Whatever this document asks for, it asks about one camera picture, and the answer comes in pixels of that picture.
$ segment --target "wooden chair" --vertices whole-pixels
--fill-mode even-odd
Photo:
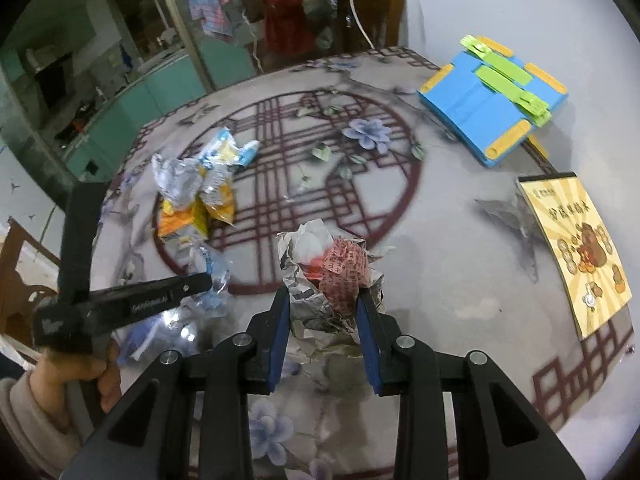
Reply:
[[[25,242],[58,268],[60,260],[25,231],[17,221],[9,217],[9,232],[0,251],[0,334],[6,334],[32,348],[33,307],[42,298],[55,296],[57,292],[45,285],[24,283],[17,266]]]
[[[398,46],[406,0],[353,0],[360,23],[376,48]],[[340,53],[369,50],[351,12],[349,0],[338,0],[337,47]]]

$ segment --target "blue gripper pad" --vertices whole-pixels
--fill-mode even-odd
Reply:
[[[364,356],[364,367],[367,372],[369,384],[373,387],[376,395],[382,391],[382,377],[380,376],[380,350],[376,340],[373,337],[371,322],[367,309],[362,301],[358,298],[356,309],[356,323],[358,325],[358,335],[360,336],[360,348]]]
[[[269,355],[269,378],[267,380],[269,390],[273,393],[276,385],[280,382],[282,375],[282,364],[284,362],[284,354],[287,350],[287,342],[289,341],[289,293],[282,302],[282,310],[278,318],[278,326],[276,327],[276,335],[273,338],[273,345]]]

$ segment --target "metal screw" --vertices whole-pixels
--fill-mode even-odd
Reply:
[[[247,346],[251,344],[251,341],[253,340],[254,338],[248,335],[247,332],[241,332],[239,334],[236,334],[232,339],[232,341],[234,342],[234,345],[236,346]]]
[[[471,352],[469,360],[475,365],[484,365],[486,364],[486,354],[476,350],[475,352]]]
[[[398,339],[396,339],[396,344],[400,348],[411,348],[415,345],[415,339],[410,335],[401,335]]]
[[[167,350],[166,352],[162,352],[160,354],[160,362],[163,365],[172,365],[180,357],[180,354],[175,350]]]

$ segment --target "yellow plastic strip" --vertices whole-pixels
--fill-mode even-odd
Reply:
[[[422,88],[420,88],[420,92],[426,94],[429,90],[433,89],[433,87],[436,86],[440,81],[442,81],[452,70],[453,65],[451,63],[443,66],[431,77],[431,79],[429,79],[424,85],[422,85]]]
[[[502,54],[504,57],[513,56],[513,50],[504,45],[501,45],[500,43],[497,43],[494,40],[490,40],[489,38],[486,38],[484,36],[478,36],[478,41],[484,43],[490,49],[495,50],[498,54]]]
[[[540,141],[538,140],[538,138],[535,136],[535,134],[531,134],[529,137],[527,137],[529,139],[529,142],[531,143],[531,145],[538,150],[538,153],[540,155],[542,155],[543,157],[546,158],[546,160],[549,160],[549,152],[545,149],[545,147],[540,144]]]
[[[521,119],[515,126],[509,128],[498,139],[484,150],[484,154],[490,160],[495,160],[504,152],[509,150],[523,136],[527,135],[531,129],[529,121]]]
[[[550,76],[540,67],[535,66],[533,63],[527,63],[524,66],[524,70],[542,79],[542,81],[544,81],[546,84],[551,86],[551,88],[553,88],[556,92],[561,94],[566,94],[566,86],[564,86],[561,82],[559,82],[558,79],[554,78],[553,76]]]

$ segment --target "beige sleeve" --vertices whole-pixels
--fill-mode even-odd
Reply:
[[[37,405],[29,377],[0,381],[0,417],[20,452],[36,469],[58,478],[80,448],[74,430],[60,433]]]

